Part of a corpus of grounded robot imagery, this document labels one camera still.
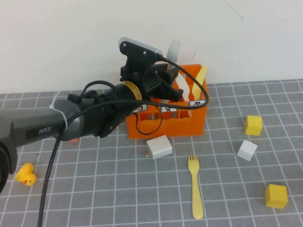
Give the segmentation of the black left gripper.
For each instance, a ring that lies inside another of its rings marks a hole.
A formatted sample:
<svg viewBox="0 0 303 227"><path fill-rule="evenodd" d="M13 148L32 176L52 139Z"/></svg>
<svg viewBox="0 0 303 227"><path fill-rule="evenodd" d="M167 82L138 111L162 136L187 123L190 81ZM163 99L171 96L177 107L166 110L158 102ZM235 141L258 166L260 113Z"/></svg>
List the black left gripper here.
<svg viewBox="0 0 303 227"><path fill-rule="evenodd" d="M127 58L121 67L119 97L134 100L151 100L152 98L180 101L184 90L175 90L173 81L179 69L168 69L166 63L144 65Z"/></svg>

